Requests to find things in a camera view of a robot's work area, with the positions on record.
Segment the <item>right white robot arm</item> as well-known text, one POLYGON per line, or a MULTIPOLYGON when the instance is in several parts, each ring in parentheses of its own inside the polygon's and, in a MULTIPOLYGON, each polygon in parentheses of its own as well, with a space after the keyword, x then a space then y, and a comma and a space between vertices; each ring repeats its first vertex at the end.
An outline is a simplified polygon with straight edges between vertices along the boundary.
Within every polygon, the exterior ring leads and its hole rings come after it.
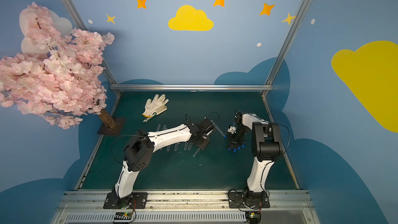
POLYGON ((228 129, 228 150, 236 152, 244 148, 248 132, 251 133, 254 163, 242 192, 242 200, 244 205, 258 208, 268 202, 265 181, 273 164, 283 156, 284 146, 279 124, 266 121, 256 114, 237 112, 234 123, 228 129))

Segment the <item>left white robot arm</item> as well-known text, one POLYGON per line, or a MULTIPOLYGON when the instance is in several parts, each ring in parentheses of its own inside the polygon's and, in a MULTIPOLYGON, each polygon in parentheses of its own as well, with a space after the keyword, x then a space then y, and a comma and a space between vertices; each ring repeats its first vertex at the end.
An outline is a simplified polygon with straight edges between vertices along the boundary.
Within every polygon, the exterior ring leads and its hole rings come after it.
POLYGON ((133 193, 138 174, 150 164, 157 150, 177 144, 192 143, 204 150, 210 141, 214 126, 209 119, 200 123, 187 122, 159 132, 137 131, 123 152, 122 170, 112 191, 107 195, 103 208, 120 209, 123 205, 131 208, 145 208, 147 194, 133 193))

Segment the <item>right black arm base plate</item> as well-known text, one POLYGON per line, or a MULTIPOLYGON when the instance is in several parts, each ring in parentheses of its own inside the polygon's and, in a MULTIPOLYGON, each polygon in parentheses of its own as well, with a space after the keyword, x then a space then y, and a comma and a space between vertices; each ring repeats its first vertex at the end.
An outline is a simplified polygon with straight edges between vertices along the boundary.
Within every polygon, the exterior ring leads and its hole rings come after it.
POLYGON ((248 189, 243 191, 229 190, 227 192, 229 208, 260 210, 270 208, 268 191, 253 192, 248 189))

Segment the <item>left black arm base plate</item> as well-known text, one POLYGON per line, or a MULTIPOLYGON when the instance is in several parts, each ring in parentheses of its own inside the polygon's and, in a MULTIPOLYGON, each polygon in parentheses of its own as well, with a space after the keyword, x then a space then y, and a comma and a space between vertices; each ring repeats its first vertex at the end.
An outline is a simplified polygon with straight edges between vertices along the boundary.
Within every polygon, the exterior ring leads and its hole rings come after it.
POLYGON ((103 209, 144 209, 146 206, 147 197, 147 192, 133 192, 127 197, 120 198, 115 191, 112 191, 107 195, 103 209))

